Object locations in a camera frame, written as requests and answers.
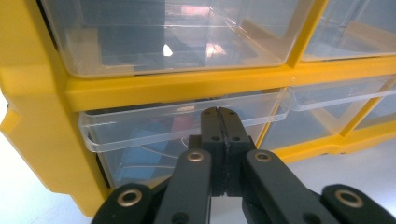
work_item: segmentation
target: storage drawer cabinet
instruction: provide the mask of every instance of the storage drawer cabinet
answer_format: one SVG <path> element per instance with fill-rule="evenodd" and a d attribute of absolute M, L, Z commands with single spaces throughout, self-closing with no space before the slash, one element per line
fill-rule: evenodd
<path fill-rule="evenodd" d="M 213 106 L 237 112 L 247 134 L 257 141 L 265 123 L 286 117 L 290 98 L 279 90 L 185 104 L 91 111 L 81 113 L 79 127 L 88 149 L 98 153 L 110 185 L 118 187 L 172 174 L 179 154 L 188 148 L 189 135 L 200 134 L 201 112 Z"/>

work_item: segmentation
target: black linkage arm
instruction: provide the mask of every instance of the black linkage arm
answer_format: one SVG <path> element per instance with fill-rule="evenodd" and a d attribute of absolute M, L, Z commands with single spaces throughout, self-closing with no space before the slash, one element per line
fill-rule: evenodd
<path fill-rule="evenodd" d="M 93 224 L 207 224 L 211 197 L 242 197 L 249 224 L 396 224 L 362 192 L 343 185 L 316 195 L 280 158 L 257 150 L 238 115 L 209 108 L 201 135 L 190 136 L 169 179 L 154 189 L 128 184 L 116 189 Z"/>

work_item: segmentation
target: white floor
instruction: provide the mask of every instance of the white floor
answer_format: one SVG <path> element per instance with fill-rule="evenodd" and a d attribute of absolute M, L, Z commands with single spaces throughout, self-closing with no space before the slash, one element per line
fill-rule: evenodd
<path fill-rule="evenodd" d="M 0 119 L 7 102 L 0 99 Z M 310 189 L 320 192 L 342 183 L 362 190 L 396 217 L 396 140 L 350 155 L 320 156 L 290 164 Z M 84 224 L 84 217 L 68 195 L 49 192 L 19 154 L 0 136 L 0 223 Z M 239 199 L 214 198 L 211 223 L 246 223 Z"/>

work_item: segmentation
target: yellow cabinet side panel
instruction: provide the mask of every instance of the yellow cabinet side panel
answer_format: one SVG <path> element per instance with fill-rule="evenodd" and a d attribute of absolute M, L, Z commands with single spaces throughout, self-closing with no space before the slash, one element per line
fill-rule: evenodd
<path fill-rule="evenodd" d="M 70 194 L 93 216 L 106 184 L 79 135 L 64 95 L 67 74 L 36 2 L 0 1 L 0 23 L 0 84 L 9 102 L 1 131 L 49 190 Z"/>

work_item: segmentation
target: metal bolt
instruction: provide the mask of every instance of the metal bolt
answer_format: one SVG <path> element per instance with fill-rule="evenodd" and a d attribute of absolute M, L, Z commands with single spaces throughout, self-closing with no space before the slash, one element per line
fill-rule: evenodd
<path fill-rule="evenodd" d="M 117 203 L 122 207 L 130 207 L 140 202 L 143 194 L 139 189 L 128 189 L 119 195 Z"/>
<path fill-rule="evenodd" d="M 204 159 L 204 155 L 200 152 L 192 152 L 187 156 L 189 161 L 201 161 Z"/>
<path fill-rule="evenodd" d="M 360 208 L 364 206 L 364 202 L 361 197 L 347 189 L 337 190 L 335 192 L 335 198 L 337 198 L 338 201 L 349 207 Z"/>
<path fill-rule="evenodd" d="M 258 161 L 263 161 L 263 162 L 268 162 L 271 160 L 271 156 L 265 152 L 258 152 L 256 155 L 254 155 L 256 160 Z"/>

